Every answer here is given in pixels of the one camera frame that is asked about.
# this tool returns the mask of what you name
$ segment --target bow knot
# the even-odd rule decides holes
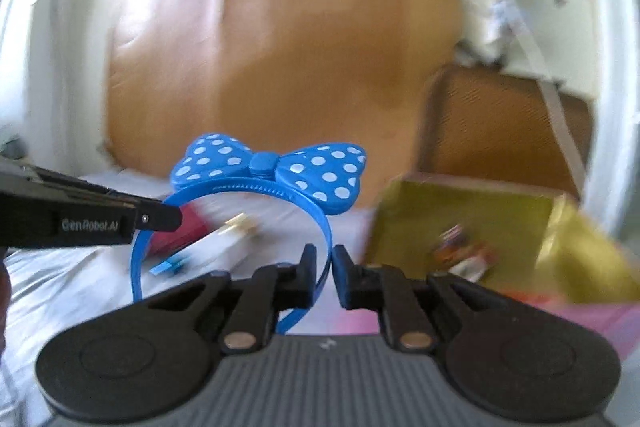
[[[360,193],[367,155],[351,143],[325,143],[279,156],[252,152],[225,134],[203,135],[171,172],[175,188],[216,177],[262,178],[287,185],[314,200],[325,214],[349,210]]]

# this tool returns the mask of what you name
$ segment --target white bed sheet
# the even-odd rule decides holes
[[[93,183],[121,192],[161,198],[171,193],[165,180],[132,171],[108,171],[88,176]],[[261,234],[255,253],[232,275],[250,277],[266,264],[300,259],[306,243],[318,247],[318,271],[326,259],[324,238],[303,211],[256,194],[217,194],[198,200],[200,215],[228,219],[239,212],[252,216]],[[346,245],[354,260],[360,258],[370,221],[370,212],[352,210],[330,217],[334,243]],[[130,303],[130,245],[117,247],[22,250],[6,261],[12,278],[12,303],[7,320],[7,349],[2,360],[0,425],[36,426],[50,416],[37,389],[33,363],[40,348],[58,332],[97,315]],[[153,277],[143,270],[145,295],[158,293],[192,277],[185,271],[176,277]],[[331,277],[315,307],[291,333],[340,333],[350,314],[340,308]]]

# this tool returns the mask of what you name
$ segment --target black object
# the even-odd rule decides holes
[[[373,357],[385,372],[372,373],[372,385],[391,385],[382,375],[399,375],[394,385],[402,381],[403,387],[406,378],[415,378],[412,393],[427,404],[436,390],[417,382],[443,386],[437,393],[454,393],[443,410],[463,397],[478,407],[478,425],[495,425],[487,412],[500,417],[499,425],[507,420],[606,423],[599,415],[620,378],[620,362],[606,340],[447,273],[407,280],[395,267],[354,265],[338,245],[333,272],[340,304],[378,313],[388,354],[372,343],[376,336],[348,342],[306,337],[310,344],[300,347],[292,337],[274,335],[279,311],[311,306],[315,257],[314,247],[307,245],[299,265],[261,267],[251,279],[238,281],[214,273],[61,333],[36,362],[47,402],[72,421],[125,424],[158,418],[158,425],[210,425],[213,417],[241,414],[237,407],[254,407],[258,396],[264,399],[264,389],[256,391],[262,385],[247,380],[250,375],[282,374],[279,378],[290,379],[290,386],[322,382],[334,396],[336,387],[350,393],[353,375],[369,370],[363,357]],[[338,344],[353,345],[333,359],[331,350]],[[326,353],[319,355],[319,348]],[[218,371],[224,381],[216,379]],[[219,394],[227,378],[229,385],[242,386],[239,402],[227,409],[220,399],[202,412],[202,403]],[[228,390],[229,396],[234,393]],[[300,400],[291,407],[301,407]],[[390,410],[402,409],[396,401],[389,398]],[[260,403],[258,409],[268,407]],[[437,404],[429,407],[438,412]],[[264,424],[281,425],[282,418],[268,415]]]
[[[0,246],[84,247],[131,243],[135,230],[173,232],[180,209],[158,200],[0,157]]]
[[[44,396],[64,416],[91,423],[166,412],[192,397],[224,356],[264,347],[278,311],[309,308],[315,269],[307,245],[299,265],[264,266],[239,281],[216,272],[71,328],[36,361]],[[244,345],[235,348],[233,335]]]

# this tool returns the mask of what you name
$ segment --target red object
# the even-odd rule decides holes
[[[169,257],[216,229],[198,215],[193,203],[181,206],[180,210],[182,211],[180,227],[175,232],[156,232],[151,237],[147,257]]]

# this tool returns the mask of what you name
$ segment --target black circular joint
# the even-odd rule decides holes
[[[35,370],[42,394],[61,415],[130,423],[185,403],[212,368],[212,351],[195,331],[111,331],[85,323],[49,341]]]
[[[620,379],[620,361],[605,339],[542,313],[481,312],[450,342],[445,365],[468,400],[528,423],[597,413]]]

